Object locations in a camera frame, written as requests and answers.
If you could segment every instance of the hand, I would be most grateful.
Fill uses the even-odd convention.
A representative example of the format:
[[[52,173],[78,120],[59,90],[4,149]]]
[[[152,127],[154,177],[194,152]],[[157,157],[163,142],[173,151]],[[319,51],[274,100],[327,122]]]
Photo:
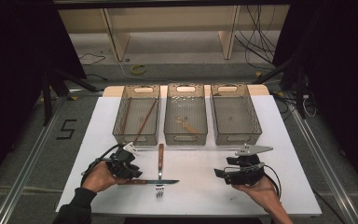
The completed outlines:
[[[98,193],[108,189],[112,185],[124,184],[125,182],[125,179],[113,176],[107,168],[106,162],[101,161],[91,170],[82,188]]]
[[[284,210],[272,183],[263,176],[255,185],[231,185],[247,193],[258,205],[271,214],[275,223],[293,223]]]
[[[234,189],[247,193],[258,205],[262,206],[266,211],[273,204],[281,204],[272,183],[263,176],[253,186],[231,185]]]

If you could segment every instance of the person's left hand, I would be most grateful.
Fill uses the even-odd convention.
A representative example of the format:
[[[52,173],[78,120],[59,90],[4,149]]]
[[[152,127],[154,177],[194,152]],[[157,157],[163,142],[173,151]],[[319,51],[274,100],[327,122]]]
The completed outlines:
[[[92,190],[96,193],[108,189],[115,184],[124,184],[125,179],[113,176],[107,168],[106,162],[101,161],[89,173],[82,188]]]

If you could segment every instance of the fork handle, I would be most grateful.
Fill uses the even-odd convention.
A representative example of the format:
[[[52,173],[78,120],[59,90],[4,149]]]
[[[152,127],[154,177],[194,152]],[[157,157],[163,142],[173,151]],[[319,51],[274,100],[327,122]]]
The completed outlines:
[[[158,145],[158,169],[162,169],[162,161],[164,158],[164,144]]]

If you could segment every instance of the gray storage bin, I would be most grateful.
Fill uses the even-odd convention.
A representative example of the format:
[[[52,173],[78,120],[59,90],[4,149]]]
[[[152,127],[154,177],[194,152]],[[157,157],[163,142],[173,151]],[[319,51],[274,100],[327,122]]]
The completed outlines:
[[[254,145],[262,133],[248,86],[245,83],[211,86],[215,143]]]
[[[207,133],[204,86],[169,84],[164,122],[166,144],[203,146]]]
[[[158,143],[159,85],[125,86],[113,136],[118,143],[136,146]]]

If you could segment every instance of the wooden stick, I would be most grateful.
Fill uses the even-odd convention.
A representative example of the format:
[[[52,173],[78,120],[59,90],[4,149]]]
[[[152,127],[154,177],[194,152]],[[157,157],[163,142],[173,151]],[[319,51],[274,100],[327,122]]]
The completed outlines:
[[[144,128],[144,126],[145,126],[145,124],[146,124],[146,122],[147,122],[147,119],[149,118],[150,114],[152,113],[152,110],[153,110],[153,108],[154,108],[156,102],[157,102],[157,98],[156,98],[155,102],[152,104],[152,107],[150,107],[150,110],[149,110],[149,112],[147,113],[146,118],[144,119],[144,122],[142,122],[142,124],[141,124],[141,127],[139,128],[139,131],[138,131],[138,133],[136,134],[135,141],[133,141],[134,144],[135,144],[136,141],[138,140],[139,134],[141,133],[142,129]]]

